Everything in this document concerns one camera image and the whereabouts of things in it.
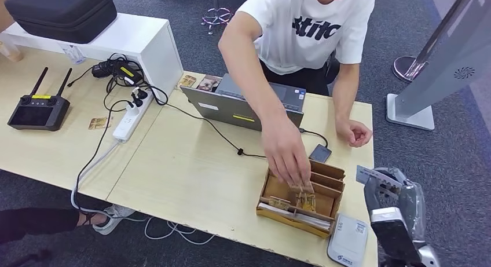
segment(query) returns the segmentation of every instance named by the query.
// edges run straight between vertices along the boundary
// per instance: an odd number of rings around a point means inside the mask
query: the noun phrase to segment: laptop
[[[296,127],[300,127],[303,118],[303,99],[305,89],[269,83],[283,103],[287,116]],[[198,112],[207,119],[261,131],[261,121],[240,94],[240,88],[225,74],[215,92],[181,86]]]

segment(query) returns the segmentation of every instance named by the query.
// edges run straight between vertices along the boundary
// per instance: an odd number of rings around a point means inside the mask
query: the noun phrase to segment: white shelf
[[[59,44],[78,46],[84,56],[106,60],[121,53],[138,61],[148,82],[170,94],[183,74],[181,59],[167,19],[118,13],[116,20],[88,44],[75,44],[28,34],[14,23],[1,37],[14,44],[63,53]]]

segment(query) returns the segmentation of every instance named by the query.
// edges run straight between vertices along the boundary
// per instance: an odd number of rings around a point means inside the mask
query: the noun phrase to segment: light wood tabletop
[[[178,90],[172,93],[170,104],[199,116]],[[356,182],[355,173],[358,164],[373,167],[372,141],[362,148],[349,148],[337,138],[330,97],[307,94],[303,111],[301,127],[329,141],[333,153],[327,164],[346,171],[340,212],[369,223],[363,186]],[[371,128],[371,105],[355,103],[351,118]],[[246,153],[263,155],[259,132],[213,123]],[[302,139],[307,153],[323,142],[309,134]],[[313,265],[338,266],[326,255],[326,240],[256,216],[268,166],[264,159],[236,153],[208,123],[164,107],[107,201]],[[377,258],[376,238],[370,229],[363,266],[376,266]]]
[[[104,129],[88,130],[92,118],[104,118],[108,111],[102,100],[109,79],[96,79],[87,73],[73,87],[65,88],[62,96],[71,105],[59,131],[16,130],[7,125],[19,98],[30,94],[45,67],[49,70],[38,94],[55,95],[69,68],[70,80],[77,78],[98,61],[87,60],[81,65],[71,64],[64,54],[20,48],[24,59],[18,63],[0,56],[0,140],[3,153],[0,169],[23,175],[65,189],[72,189],[81,168],[96,150]],[[108,97],[107,104],[130,99],[130,89],[117,87]],[[120,144],[80,185],[79,192],[105,200],[116,184],[127,163],[137,150],[161,107],[154,104],[147,110],[130,141]],[[113,125],[102,142],[100,153],[114,142],[112,131],[124,112],[113,113]]]
[[[29,94],[44,67],[49,67],[39,94],[55,94],[68,69],[71,79],[97,61],[73,66],[64,54],[21,48],[24,60],[12,63],[0,57],[0,140],[5,150],[0,169],[71,189],[76,175],[95,151],[103,129],[88,130],[92,118],[106,117],[102,105],[107,79],[90,73],[63,97],[71,102],[61,130],[16,130],[7,125],[22,95]],[[191,74],[200,81],[202,74]],[[129,99],[129,89],[117,87],[108,103]],[[186,97],[175,90],[170,104],[199,116]],[[349,148],[336,136],[332,99],[307,94],[301,127],[321,133],[333,151],[327,164],[346,170],[345,193],[340,212],[368,222],[363,187],[355,181],[356,165],[373,167],[373,144]],[[113,123],[101,146],[113,142],[112,131],[124,113],[114,113]],[[351,117],[372,126],[372,108],[355,103]],[[245,152],[262,155],[257,131],[214,122],[217,128]],[[304,134],[308,153],[322,139]],[[238,156],[236,150],[212,127],[171,107],[155,103],[147,110],[130,141],[120,144],[93,169],[80,192],[130,207],[149,215],[187,225],[236,242],[282,254],[319,266],[337,266],[326,256],[327,242],[310,233],[255,214],[267,163]],[[377,245],[370,230],[363,266],[376,266]]]

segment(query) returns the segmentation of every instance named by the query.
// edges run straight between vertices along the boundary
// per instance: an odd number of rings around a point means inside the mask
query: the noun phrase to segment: white t-shirt
[[[360,63],[375,0],[247,0],[238,11],[261,25],[254,43],[259,58],[277,74],[319,69],[336,50],[343,64]]]

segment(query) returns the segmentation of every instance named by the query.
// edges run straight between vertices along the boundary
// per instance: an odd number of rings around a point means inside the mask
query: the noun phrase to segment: person
[[[326,69],[334,51],[340,63],[332,92],[336,131],[351,147],[369,142],[372,132],[351,120],[350,112],[374,3],[247,0],[225,28],[218,47],[232,79],[261,120],[265,155],[280,181],[306,184],[310,163],[298,128],[268,81],[327,95]]]
[[[21,240],[26,235],[49,235],[73,231],[92,225],[102,235],[110,234],[122,220],[135,210],[113,204],[101,213],[86,213],[77,209],[22,208],[0,210],[0,245]]]

